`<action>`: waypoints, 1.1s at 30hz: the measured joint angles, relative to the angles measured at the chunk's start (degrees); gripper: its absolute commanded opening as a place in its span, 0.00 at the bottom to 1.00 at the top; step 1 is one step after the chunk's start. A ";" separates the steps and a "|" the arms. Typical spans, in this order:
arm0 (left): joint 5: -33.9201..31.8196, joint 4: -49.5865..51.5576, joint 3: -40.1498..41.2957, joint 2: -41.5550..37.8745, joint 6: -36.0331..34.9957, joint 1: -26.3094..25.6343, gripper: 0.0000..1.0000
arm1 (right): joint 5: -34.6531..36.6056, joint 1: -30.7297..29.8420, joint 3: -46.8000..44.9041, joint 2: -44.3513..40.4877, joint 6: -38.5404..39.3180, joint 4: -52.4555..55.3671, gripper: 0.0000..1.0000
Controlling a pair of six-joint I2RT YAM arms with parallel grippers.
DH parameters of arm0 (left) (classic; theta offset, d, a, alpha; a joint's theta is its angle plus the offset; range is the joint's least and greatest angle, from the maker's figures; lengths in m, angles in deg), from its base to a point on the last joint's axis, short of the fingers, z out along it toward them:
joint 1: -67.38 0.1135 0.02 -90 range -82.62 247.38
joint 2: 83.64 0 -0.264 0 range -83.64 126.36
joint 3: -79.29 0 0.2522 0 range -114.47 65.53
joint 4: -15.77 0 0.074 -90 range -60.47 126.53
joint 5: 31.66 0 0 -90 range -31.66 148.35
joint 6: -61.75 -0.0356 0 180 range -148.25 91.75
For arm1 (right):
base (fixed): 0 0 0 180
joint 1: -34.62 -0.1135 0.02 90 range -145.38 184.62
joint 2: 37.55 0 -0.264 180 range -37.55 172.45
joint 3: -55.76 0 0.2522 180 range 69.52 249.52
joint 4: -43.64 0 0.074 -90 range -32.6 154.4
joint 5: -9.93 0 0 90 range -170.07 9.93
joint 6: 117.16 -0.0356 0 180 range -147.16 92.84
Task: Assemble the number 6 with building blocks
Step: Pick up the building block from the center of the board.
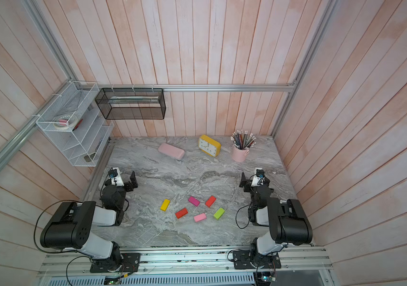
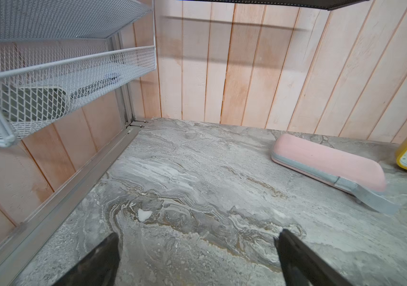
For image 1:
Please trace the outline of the pink block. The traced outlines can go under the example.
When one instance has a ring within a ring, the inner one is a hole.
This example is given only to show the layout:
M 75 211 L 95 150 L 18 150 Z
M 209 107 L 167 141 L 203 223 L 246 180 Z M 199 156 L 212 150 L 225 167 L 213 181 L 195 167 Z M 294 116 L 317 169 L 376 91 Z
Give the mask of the pink block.
M 194 216 L 193 219 L 195 222 L 200 222 L 202 220 L 207 219 L 207 215 L 205 213 L 201 213 L 201 214 Z

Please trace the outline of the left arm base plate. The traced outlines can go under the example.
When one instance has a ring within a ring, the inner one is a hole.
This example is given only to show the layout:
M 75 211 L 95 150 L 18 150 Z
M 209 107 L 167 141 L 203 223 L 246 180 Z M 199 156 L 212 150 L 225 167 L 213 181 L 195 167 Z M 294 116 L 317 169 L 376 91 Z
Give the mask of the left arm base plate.
M 140 253 L 114 254 L 107 259 L 92 260 L 90 273 L 134 273 L 139 269 Z

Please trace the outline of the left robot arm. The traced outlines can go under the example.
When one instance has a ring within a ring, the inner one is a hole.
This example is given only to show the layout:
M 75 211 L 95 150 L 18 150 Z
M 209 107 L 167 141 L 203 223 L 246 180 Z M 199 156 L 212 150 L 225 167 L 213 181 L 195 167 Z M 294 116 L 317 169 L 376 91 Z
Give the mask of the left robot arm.
M 119 226 L 130 203 L 126 194 L 138 187 L 131 173 L 124 182 L 119 168 L 111 168 L 101 190 L 101 206 L 95 201 L 63 201 L 40 235 L 40 245 L 62 252 L 76 251 L 90 258 L 91 272 L 127 269 L 119 245 L 91 231 L 93 226 Z

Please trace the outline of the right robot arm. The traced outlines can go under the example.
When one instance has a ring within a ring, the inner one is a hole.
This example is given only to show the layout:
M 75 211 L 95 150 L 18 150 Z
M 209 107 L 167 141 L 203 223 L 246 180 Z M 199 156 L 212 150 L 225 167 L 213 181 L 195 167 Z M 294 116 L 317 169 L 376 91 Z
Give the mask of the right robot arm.
M 273 197 L 274 189 L 270 188 L 270 180 L 263 169 L 257 168 L 250 177 L 242 173 L 239 186 L 250 194 L 251 202 L 247 206 L 249 223 L 269 229 L 251 243 L 250 258 L 275 255 L 289 244 L 312 242 L 312 227 L 299 200 Z

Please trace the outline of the red block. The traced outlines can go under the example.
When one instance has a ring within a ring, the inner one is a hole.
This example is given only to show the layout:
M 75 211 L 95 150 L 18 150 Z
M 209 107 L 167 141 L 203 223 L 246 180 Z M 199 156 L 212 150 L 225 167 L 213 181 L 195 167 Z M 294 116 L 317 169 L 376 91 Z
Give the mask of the red block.
M 210 198 L 205 202 L 205 205 L 207 207 L 211 207 L 216 201 L 216 197 L 214 197 L 213 195 L 210 196 Z
M 180 218 L 184 217 L 187 214 L 188 214 L 187 208 L 183 208 L 183 209 L 179 210 L 178 212 L 176 212 L 175 216 L 176 216 L 177 219 L 180 219 Z

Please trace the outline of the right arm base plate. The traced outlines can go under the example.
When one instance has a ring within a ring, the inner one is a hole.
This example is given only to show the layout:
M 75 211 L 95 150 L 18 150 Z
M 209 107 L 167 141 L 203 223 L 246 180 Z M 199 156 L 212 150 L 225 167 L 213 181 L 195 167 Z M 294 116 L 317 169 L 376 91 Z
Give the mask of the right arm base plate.
M 229 261 L 233 262 L 234 268 L 238 270 L 245 269 L 280 269 L 279 253 L 272 252 L 267 255 L 261 255 L 253 250 L 231 250 L 228 254 L 232 255 Z

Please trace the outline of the magenta block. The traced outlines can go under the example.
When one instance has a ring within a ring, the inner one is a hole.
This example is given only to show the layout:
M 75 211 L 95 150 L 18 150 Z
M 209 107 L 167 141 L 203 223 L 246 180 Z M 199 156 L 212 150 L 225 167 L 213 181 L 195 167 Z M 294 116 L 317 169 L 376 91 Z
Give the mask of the magenta block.
M 193 196 L 190 196 L 188 198 L 188 202 L 190 202 L 192 205 L 194 205 L 196 207 L 200 205 L 200 201 Z

